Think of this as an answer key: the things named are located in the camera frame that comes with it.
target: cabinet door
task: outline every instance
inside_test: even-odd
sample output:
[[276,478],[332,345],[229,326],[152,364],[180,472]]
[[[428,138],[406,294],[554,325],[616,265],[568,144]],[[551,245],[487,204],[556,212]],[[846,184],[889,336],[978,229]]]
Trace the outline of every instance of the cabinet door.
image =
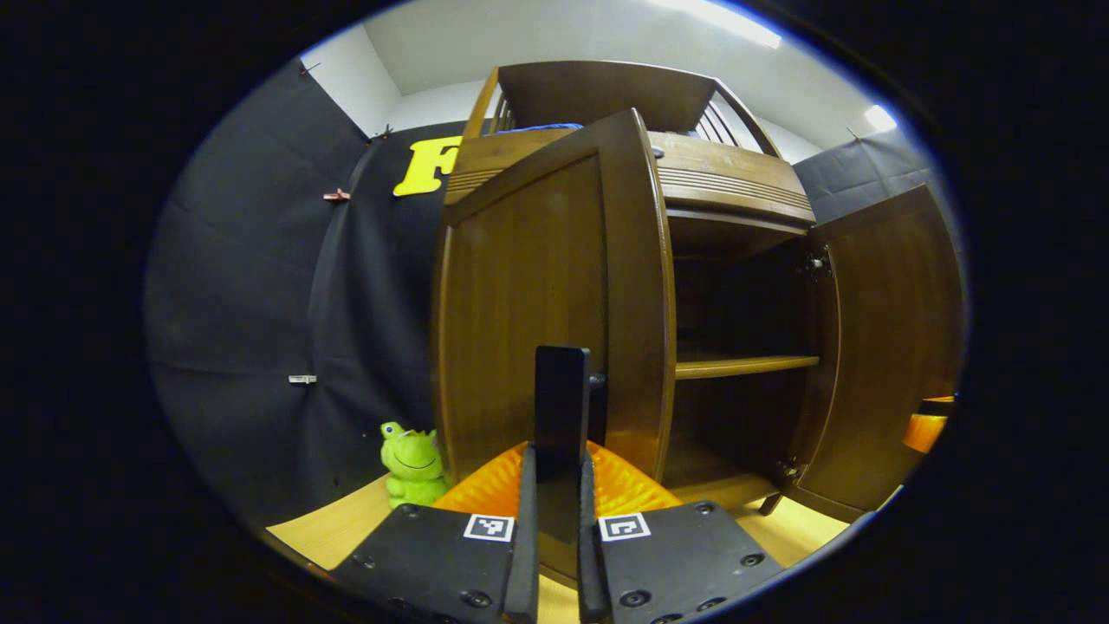
[[954,392],[964,341],[950,234],[925,186],[814,227],[831,275],[817,272],[821,365],[810,426],[787,489],[852,521],[879,508],[923,458],[902,443],[920,401]]
[[634,109],[559,139],[444,209],[433,307],[436,426],[464,479],[533,434],[535,351],[608,377],[604,444],[659,477],[674,286],[654,157]]

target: stuffed toy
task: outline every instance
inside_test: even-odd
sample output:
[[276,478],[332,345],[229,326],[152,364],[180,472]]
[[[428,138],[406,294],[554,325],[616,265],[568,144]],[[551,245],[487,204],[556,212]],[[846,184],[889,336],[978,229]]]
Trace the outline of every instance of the stuffed toy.
[[447,493],[442,478],[442,458],[435,442],[435,430],[427,436],[405,431],[397,423],[381,426],[381,463],[389,469],[385,489],[389,492],[389,509],[411,503],[430,505]]

